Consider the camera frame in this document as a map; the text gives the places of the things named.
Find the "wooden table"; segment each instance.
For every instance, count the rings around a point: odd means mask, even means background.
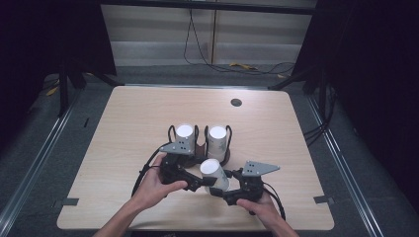
[[[242,102],[231,105],[232,99]],[[263,176],[278,192],[287,222],[298,230],[329,230],[334,221],[316,171],[285,92],[245,89],[117,87],[105,108],[68,195],[79,198],[64,206],[57,225],[62,229],[99,229],[129,199],[138,171],[161,144],[170,125],[230,125],[230,161],[236,170],[253,160],[281,166]],[[199,175],[199,168],[189,170]],[[238,183],[231,181],[233,189]],[[141,213],[130,226],[142,230],[254,231],[265,229],[257,217],[228,206],[204,188],[178,191]]]

